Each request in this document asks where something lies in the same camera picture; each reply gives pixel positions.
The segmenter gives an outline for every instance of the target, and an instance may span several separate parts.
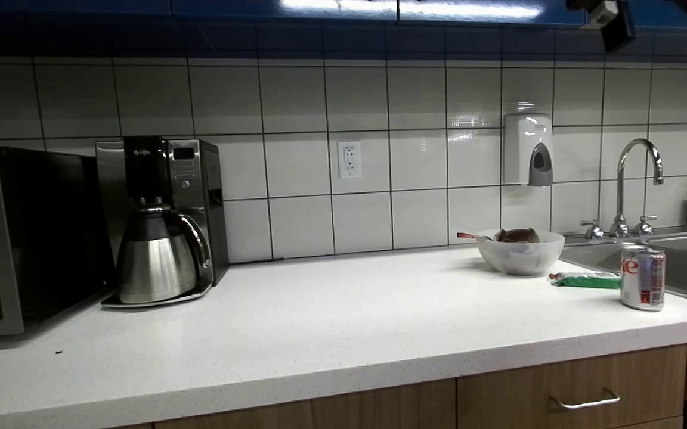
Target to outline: light fixture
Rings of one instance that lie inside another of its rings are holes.
[[[396,0],[279,0],[290,15],[396,15]],[[420,22],[535,22],[545,6],[532,0],[399,0],[402,19]]]

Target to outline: carafe handle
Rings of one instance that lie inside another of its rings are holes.
[[[200,234],[199,224],[185,215],[185,211],[178,211],[178,219],[190,229],[190,243],[191,243],[191,249],[193,249],[193,258],[196,258],[196,267],[199,267],[199,286],[207,286],[212,279],[210,279],[210,271],[212,271],[212,260],[210,260],[210,252],[207,252],[207,243],[206,243],[206,235]]]

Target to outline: sink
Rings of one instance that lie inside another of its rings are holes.
[[[667,252],[669,290],[687,298],[687,235],[651,239],[649,245]],[[580,245],[568,245],[560,260],[587,267],[587,268],[618,271],[621,252],[623,248],[613,241],[580,243]]]

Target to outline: microwave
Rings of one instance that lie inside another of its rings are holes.
[[[0,148],[0,335],[111,287],[95,159]]]

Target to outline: coffee maker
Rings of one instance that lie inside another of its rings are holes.
[[[131,136],[98,144],[118,293],[105,308],[203,298],[227,271],[219,149],[199,137]]]

